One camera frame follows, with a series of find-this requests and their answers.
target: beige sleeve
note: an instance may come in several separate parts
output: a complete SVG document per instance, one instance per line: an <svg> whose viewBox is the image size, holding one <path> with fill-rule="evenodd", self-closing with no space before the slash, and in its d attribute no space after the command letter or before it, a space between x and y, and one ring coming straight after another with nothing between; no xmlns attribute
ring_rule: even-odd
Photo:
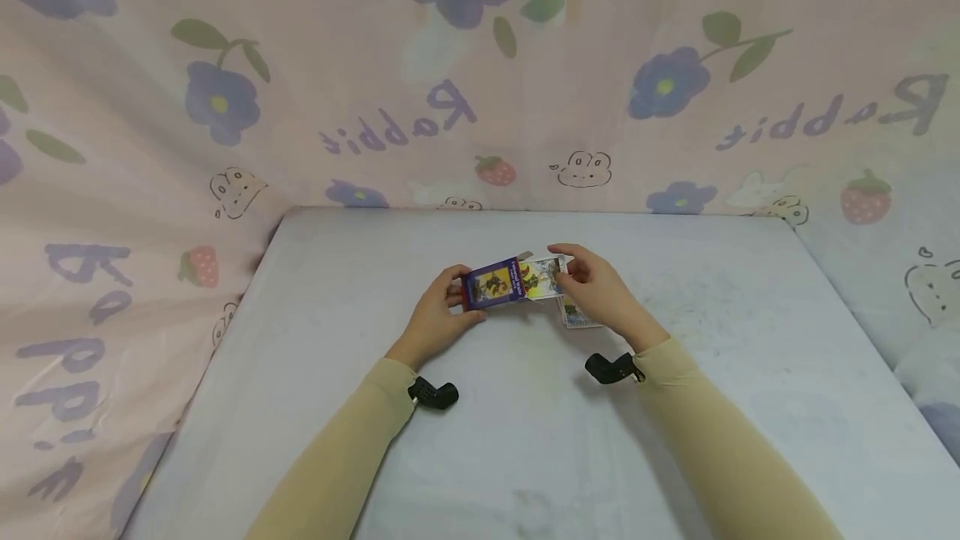
<svg viewBox="0 0 960 540"><path fill-rule="evenodd" d="M654 418L717 540L842 539L789 463L680 342L633 357Z"/></svg>
<svg viewBox="0 0 960 540"><path fill-rule="evenodd" d="M387 446L413 413L407 388L416 380L381 358L273 490L247 540L348 540Z"/></svg>

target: card deck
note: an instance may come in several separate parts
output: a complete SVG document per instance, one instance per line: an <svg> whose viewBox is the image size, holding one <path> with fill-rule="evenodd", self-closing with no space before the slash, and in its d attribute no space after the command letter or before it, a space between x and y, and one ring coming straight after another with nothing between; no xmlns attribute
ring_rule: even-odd
<svg viewBox="0 0 960 540"><path fill-rule="evenodd" d="M556 275L567 271L565 257L535 258L530 253L474 269L462 276L463 310L487 308L519 300L543 300L561 295Z"/></svg>
<svg viewBox="0 0 960 540"><path fill-rule="evenodd" d="M517 257L470 271L461 278L463 311L475 311L523 299L523 280Z"/></svg>
<svg viewBox="0 0 960 540"><path fill-rule="evenodd" d="M570 300L570 297L566 294L557 297L557 305L560 305L563 324L566 325L568 329L601 328L603 326L587 317L586 314L583 314L583 312L580 311L580 307L577 307L576 303Z"/></svg>
<svg viewBox="0 0 960 540"><path fill-rule="evenodd" d="M562 257L536 258L534 261L520 262L520 278L526 298L543 300L563 294L557 285L557 274L567 271Z"/></svg>

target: hand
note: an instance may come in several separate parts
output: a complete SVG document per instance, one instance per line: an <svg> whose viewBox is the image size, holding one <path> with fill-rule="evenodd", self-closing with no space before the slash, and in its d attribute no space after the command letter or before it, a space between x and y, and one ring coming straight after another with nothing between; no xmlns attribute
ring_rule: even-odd
<svg viewBox="0 0 960 540"><path fill-rule="evenodd" d="M604 258L580 244L551 244L547 249L573 257L567 263L568 273L557 275L557 283L588 318L620 334L638 353L670 338Z"/></svg>
<svg viewBox="0 0 960 540"><path fill-rule="evenodd" d="M470 268L467 266L443 269L417 302L407 329L387 351L387 358L417 371L425 362L447 350L463 332L487 318L483 311L450 312L450 307L463 302L459 278L468 273Z"/></svg>

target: white mattress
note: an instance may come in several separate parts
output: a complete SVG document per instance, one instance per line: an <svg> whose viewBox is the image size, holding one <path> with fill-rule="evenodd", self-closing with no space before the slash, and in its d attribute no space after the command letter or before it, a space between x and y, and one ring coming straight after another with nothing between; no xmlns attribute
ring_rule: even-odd
<svg viewBox="0 0 960 540"><path fill-rule="evenodd" d="M277 231L126 538L241 538L438 270L549 242L614 263L847 540L956 537L960 470L778 219L303 210ZM422 372L460 402L417 410L355 538L709 538L632 384L583 371L590 353L625 350L559 327L554 305L495 312Z"/></svg>

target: green leaf print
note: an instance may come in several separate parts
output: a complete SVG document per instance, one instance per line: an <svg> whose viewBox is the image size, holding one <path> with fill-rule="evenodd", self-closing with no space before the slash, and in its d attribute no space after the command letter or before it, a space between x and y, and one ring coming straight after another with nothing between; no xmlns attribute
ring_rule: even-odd
<svg viewBox="0 0 960 540"><path fill-rule="evenodd" d="M566 5L563 0L530 0L520 8L520 15L532 22L545 23L555 18Z"/></svg>
<svg viewBox="0 0 960 540"><path fill-rule="evenodd" d="M83 165L87 159L78 153L73 147L58 138L46 134L36 129L27 130L27 140L45 155L48 155L64 163L73 163L73 165Z"/></svg>
<svg viewBox="0 0 960 540"><path fill-rule="evenodd" d="M770 53L773 52L777 39L774 36L766 36L752 43L750 48L744 50L740 58L733 64L733 71L730 74L731 83L744 79L747 75L756 70L763 62L767 60Z"/></svg>
<svg viewBox="0 0 960 540"><path fill-rule="evenodd" d="M267 62L263 60L263 57L260 56L260 52L252 43L248 42L242 46L242 53L246 56L247 60L250 61L250 66L253 67L253 71L257 72L260 78L263 78L263 81L270 82L270 67L267 67Z"/></svg>
<svg viewBox="0 0 960 540"><path fill-rule="evenodd" d="M198 18L184 18L178 21L170 30L177 40L188 43L191 47L224 49L229 44L226 36L210 23Z"/></svg>
<svg viewBox="0 0 960 540"><path fill-rule="evenodd" d="M703 16L703 35L720 47L740 42L740 17L730 11L717 11Z"/></svg>
<svg viewBox="0 0 960 540"><path fill-rule="evenodd" d="M23 92L20 92L17 81L14 81L10 75L0 75L0 102L20 113L30 110L27 99L23 97Z"/></svg>
<svg viewBox="0 0 960 540"><path fill-rule="evenodd" d="M517 36L513 35L513 27L506 17L493 18L493 38L497 40L500 53L507 59L517 56Z"/></svg>

